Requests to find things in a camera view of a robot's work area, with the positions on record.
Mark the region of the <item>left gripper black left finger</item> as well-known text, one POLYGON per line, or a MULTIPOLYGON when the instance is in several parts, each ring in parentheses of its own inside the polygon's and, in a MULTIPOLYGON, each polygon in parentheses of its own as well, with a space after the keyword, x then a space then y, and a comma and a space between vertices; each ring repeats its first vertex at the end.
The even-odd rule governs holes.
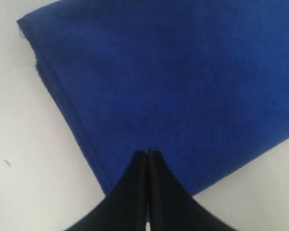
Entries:
POLYGON ((147 215, 147 155, 136 151, 114 189, 68 231, 144 231, 147 215))

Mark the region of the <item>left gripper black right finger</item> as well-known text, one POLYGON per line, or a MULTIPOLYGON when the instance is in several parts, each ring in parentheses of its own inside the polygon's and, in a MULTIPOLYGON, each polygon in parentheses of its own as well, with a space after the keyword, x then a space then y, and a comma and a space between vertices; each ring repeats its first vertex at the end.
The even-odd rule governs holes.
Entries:
POLYGON ((230 231, 179 183, 161 152, 149 151, 149 209, 152 231, 230 231))

